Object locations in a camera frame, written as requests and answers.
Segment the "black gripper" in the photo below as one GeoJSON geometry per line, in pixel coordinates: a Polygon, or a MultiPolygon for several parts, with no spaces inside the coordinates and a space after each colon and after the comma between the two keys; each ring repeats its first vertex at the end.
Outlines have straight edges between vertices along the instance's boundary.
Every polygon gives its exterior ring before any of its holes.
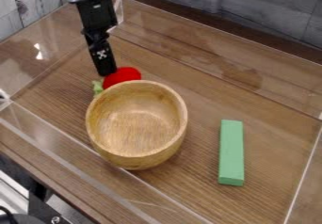
{"type": "Polygon", "coordinates": [[[71,0],[77,5],[89,51],[101,76],[117,72],[118,65],[107,40],[107,30],[118,25],[113,0],[71,0]]]}

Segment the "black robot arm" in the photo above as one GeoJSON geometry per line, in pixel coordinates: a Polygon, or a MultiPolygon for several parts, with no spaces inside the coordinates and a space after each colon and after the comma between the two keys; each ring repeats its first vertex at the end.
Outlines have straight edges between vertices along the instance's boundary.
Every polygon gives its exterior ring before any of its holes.
{"type": "Polygon", "coordinates": [[[90,55],[101,76],[117,72],[118,64],[109,42],[109,30],[118,25],[113,0],[70,0],[77,5],[90,55]]]}

